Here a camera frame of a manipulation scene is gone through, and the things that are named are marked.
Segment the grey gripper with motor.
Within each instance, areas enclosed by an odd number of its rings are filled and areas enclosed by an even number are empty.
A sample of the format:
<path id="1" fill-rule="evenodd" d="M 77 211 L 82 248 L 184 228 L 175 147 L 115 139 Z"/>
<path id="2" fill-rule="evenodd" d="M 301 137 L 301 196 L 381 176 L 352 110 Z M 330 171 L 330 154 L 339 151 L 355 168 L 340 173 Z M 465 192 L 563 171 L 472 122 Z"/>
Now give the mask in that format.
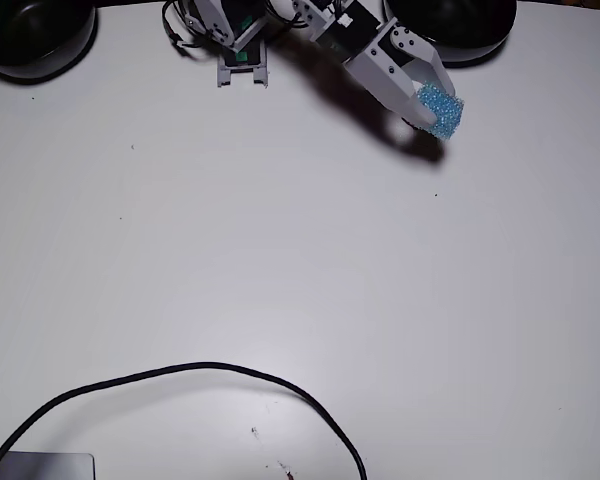
<path id="1" fill-rule="evenodd" d="M 385 108 L 415 126 L 432 126 L 437 117 L 421 103 L 412 80 L 456 93 L 437 50 L 395 18 L 382 25 L 345 67 L 361 86 L 374 88 L 374 96 Z"/>

